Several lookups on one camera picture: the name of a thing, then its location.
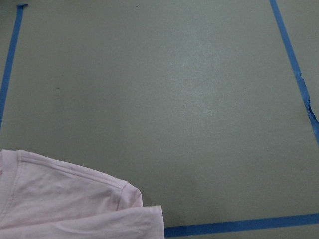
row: floor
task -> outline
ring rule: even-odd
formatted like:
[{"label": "floor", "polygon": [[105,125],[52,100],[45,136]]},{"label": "floor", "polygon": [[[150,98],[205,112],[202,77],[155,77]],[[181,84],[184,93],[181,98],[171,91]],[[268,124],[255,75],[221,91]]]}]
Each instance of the floor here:
[{"label": "floor", "polygon": [[[319,2],[277,2],[319,115]],[[0,2],[0,72],[20,3]],[[319,148],[269,1],[23,3],[1,149],[125,179],[166,227],[318,213]]]}]

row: shirt seam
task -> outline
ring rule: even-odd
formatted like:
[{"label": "shirt seam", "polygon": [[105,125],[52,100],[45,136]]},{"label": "shirt seam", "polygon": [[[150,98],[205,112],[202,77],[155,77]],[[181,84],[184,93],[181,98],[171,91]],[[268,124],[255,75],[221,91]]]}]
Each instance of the shirt seam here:
[{"label": "shirt seam", "polygon": [[104,184],[108,184],[110,186],[113,186],[113,187],[117,187],[119,189],[122,189],[123,186],[117,184],[117,183],[113,183],[113,182],[106,182],[105,179],[103,178],[100,178],[98,176],[93,176],[91,174],[88,174],[88,173],[84,173],[84,172],[77,172],[73,169],[70,169],[70,168],[66,168],[64,166],[61,166],[61,165],[57,165],[57,164],[52,164],[52,163],[48,163],[48,162],[42,162],[40,161],[39,159],[35,159],[35,158],[29,158],[29,157],[26,157],[26,156],[23,156],[23,158],[26,158],[26,159],[30,159],[32,161],[37,161],[38,163],[36,162],[32,162],[32,161],[27,161],[28,163],[33,163],[33,164],[38,164],[38,165],[42,165],[42,166],[45,166],[45,167],[48,167],[48,168],[52,168],[52,169],[55,169],[55,170],[59,170],[59,171],[62,171],[62,172],[65,172],[65,173],[69,173],[69,174],[72,174],[72,175],[75,175],[75,176],[79,176],[79,177],[83,177],[83,178],[87,178],[87,179],[90,179],[90,180],[93,180],[93,181],[96,181],[96,182],[100,182],[100,183],[104,183]]},{"label": "shirt seam", "polygon": [[14,200],[14,196],[16,193],[16,186],[19,182],[20,176],[22,174],[23,171],[23,164],[22,164],[22,159],[21,159],[21,154],[18,154],[18,163],[17,163],[17,169],[16,169],[16,175],[14,178],[14,184],[11,188],[11,192],[9,195],[8,200],[5,202],[5,206],[3,208],[3,211],[0,212],[0,225],[3,222],[3,220],[5,219],[5,216],[7,215],[8,211],[10,210],[11,206],[12,206],[12,202]]},{"label": "shirt seam", "polygon": [[116,207],[116,211],[119,210],[119,206],[120,206],[120,200],[121,200],[121,197],[122,197],[122,194],[123,194],[123,191],[125,189],[125,187],[128,185],[128,182],[124,185],[124,187],[121,189],[121,193],[120,193],[120,196],[119,196],[119,201],[118,201],[118,206]]}]

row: blue tape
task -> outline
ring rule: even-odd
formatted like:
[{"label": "blue tape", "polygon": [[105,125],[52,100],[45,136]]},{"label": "blue tape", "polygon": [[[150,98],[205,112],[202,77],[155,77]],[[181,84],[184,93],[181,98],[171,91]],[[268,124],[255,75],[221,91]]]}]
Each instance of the blue tape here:
[{"label": "blue tape", "polygon": [[230,233],[249,230],[270,228],[293,227],[302,225],[319,224],[319,214],[299,216],[254,219],[245,221],[212,223],[202,225],[180,226],[165,228],[165,237],[185,237],[191,235]]},{"label": "blue tape", "polygon": [[288,57],[290,60],[291,67],[294,71],[295,78],[296,78],[300,93],[302,95],[305,107],[307,109],[307,113],[308,113],[311,125],[313,127],[313,131],[314,131],[317,143],[319,144],[319,122],[316,119],[316,116],[315,116],[313,110],[311,109],[310,96],[309,96],[305,81],[301,77],[302,73],[301,73],[298,61],[296,59],[293,47],[292,47],[291,42],[289,40],[288,33],[286,31],[284,21],[281,17],[277,2],[276,2],[276,0],[269,0],[269,1],[271,4],[271,7],[273,9],[273,13],[274,13],[281,37],[282,37],[283,42],[284,42],[284,45],[285,45],[285,48],[286,48],[286,51],[287,51],[287,54],[288,54]]},{"label": "blue tape", "polygon": [[19,36],[22,17],[23,17],[23,8],[25,6],[28,6],[28,5],[27,4],[20,4],[20,5],[16,6],[17,7],[17,14],[16,14],[16,19],[15,19],[15,25],[14,25],[14,29],[13,29],[13,33],[12,33],[11,42],[10,42],[8,57],[6,59],[6,64],[5,64],[5,69],[4,69],[3,79],[2,79],[2,85],[1,85],[1,91],[0,91],[0,130],[1,130],[1,125],[2,125],[2,118],[3,118],[3,113],[4,113],[6,95],[7,95],[8,88],[9,88],[9,82],[10,82],[10,76],[11,76],[11,71],[12,71],[12,65],[13,65],[16,44],[18,42],[18,36]]}]

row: pink shirt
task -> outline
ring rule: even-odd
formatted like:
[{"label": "pink shirt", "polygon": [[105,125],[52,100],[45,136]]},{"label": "pink shirt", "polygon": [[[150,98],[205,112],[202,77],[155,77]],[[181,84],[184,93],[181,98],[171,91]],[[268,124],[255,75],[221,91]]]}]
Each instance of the pink shirt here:
[{"label": "pink shirt", "polygon": [[163,239],[130,183],[24,150],[0,152],[1,239]]}]

